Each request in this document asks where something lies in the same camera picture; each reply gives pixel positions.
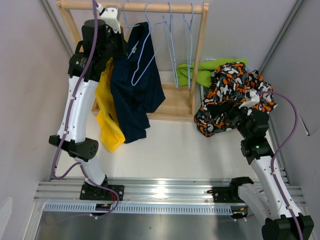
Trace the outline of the camouflage patterned shorts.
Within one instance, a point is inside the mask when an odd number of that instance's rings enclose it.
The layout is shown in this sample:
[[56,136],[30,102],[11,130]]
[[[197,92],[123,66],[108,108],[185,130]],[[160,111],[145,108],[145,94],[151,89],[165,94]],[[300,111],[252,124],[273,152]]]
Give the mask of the camouflage patterned shorts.
[[227,62],[211,74],[211,85],[194,116],[196,129],[209,138],[235,128],[227,112],[246,101],[246,91],[269,92],[273,86],[257,70],[249,71],[244,62]]

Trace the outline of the yellow shorts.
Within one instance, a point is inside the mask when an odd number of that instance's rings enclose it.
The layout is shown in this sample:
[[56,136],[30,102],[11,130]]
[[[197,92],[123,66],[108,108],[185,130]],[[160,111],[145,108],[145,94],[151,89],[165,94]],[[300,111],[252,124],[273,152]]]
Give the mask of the yellow shorts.
[[114,61],[111,58],[106,63],[106,69],[101,73],[100,81],[95,90],[95,99],[99,106],[96,120],[100,126],[100,141],[111,153],[125,142],[125,136],[119,126],[114,98],[111,93],[113,68]]

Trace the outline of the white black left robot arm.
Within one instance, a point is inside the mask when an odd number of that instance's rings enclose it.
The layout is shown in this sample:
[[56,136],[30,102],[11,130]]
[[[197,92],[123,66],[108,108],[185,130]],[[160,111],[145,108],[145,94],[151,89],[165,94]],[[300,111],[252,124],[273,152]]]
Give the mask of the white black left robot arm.
[[112,28],[104,20],[87,20],[82,28],[82,40],[69,59],[68,96],[60,128],[49,137],[49,144],[56,147],[51,175],[55,180],[56,163],[61,151],[75,160],[94,187],[102,186],[107,176],[97,160],[99,143],[86,136],[86,126],[91,104],[102,72],[114,57],[126,55],[123,28]]

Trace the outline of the blue hanger of green shorts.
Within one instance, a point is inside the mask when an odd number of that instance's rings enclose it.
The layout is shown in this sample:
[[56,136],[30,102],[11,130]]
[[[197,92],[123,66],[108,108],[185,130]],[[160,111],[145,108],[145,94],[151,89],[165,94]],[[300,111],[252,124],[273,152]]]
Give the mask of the blue hanger of green shorts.
[[173,23],[173,13],[172,13],[172,5],[170,2],[168,2],[169,6],[169,20],[166,19],[166,17],[163,15],[162,19],[165,23],[165,38],[168,45],[169,50],[169,56],[172,66],[172,72],[174,77],[174,84],[175,88],[179,88],[179,82],[178,82],[178,74],[177,74],[177,61],[176,61],[176,53],[175,53],[175,46],[173,41],[173,32],[172,32],[172,23]]

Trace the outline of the lime green shorts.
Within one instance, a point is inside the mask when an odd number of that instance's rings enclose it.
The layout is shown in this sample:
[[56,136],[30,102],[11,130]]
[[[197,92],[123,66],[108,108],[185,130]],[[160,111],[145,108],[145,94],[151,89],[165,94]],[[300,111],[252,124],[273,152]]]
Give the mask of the lime green shorts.
[[[218,58],[211,61],[201,61],[198,66],[196,83],[209,88],[211,85],[212,73],[221,65],[235,62],[243,62],[246,65],[248,64],[248,60],[246,58]],[[188,71],[188,67],[189,65],[187,63],[181,63],[176,69],[178,85],[180,87],[187,86],[188,79],[192,81],[194,63],[192,62],[190,64],[190,71]]]

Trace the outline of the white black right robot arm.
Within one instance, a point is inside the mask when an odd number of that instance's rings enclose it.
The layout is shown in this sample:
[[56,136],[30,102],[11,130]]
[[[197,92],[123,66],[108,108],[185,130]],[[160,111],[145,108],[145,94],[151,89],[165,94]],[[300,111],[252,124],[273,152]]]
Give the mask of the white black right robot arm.
[[269,116],[247,107],[235,106],[227,119],[242,135],[241,152],[262,187],[260,192],[249,178],[233,179],[236,197],[244,201],[261,225],[265,240],[307,240],[314,221],[304,215],[289,193],[267,138]]

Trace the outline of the blue hanger of navy shorts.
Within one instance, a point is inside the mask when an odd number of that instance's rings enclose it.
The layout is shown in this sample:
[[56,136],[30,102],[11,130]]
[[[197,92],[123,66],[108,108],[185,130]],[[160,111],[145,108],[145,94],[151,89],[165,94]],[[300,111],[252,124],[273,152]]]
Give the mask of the blue hanger of navy shorts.
[[129,24],[129,21],[128,21],[128,18],[127,18],[127,15],[126,15],[126,11],[125,11],[125,3],[128,3],[129,0],[122,0],[122,13],[123,13],[123,19],[124,19],[124,22],[125,22],[125,32],[124,32],[124,36],[125,36],[125,39],[128,40],[130,35],[129,35],[129,29],[133,29],[135,27],[137,27],[139,24],[136,23],[136,24],[133,24],[133,25],[130,25]]

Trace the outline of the navy blue shorts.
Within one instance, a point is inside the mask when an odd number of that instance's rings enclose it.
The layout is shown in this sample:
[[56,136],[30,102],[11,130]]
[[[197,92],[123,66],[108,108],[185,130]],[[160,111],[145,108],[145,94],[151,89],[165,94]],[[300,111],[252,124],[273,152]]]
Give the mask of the navy blue shorts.
[[129,144],[147,136],[147,114],[153,113],[166,99],[147,22],[131,30],[126,56],[113,60],[110,81],[119,127]]

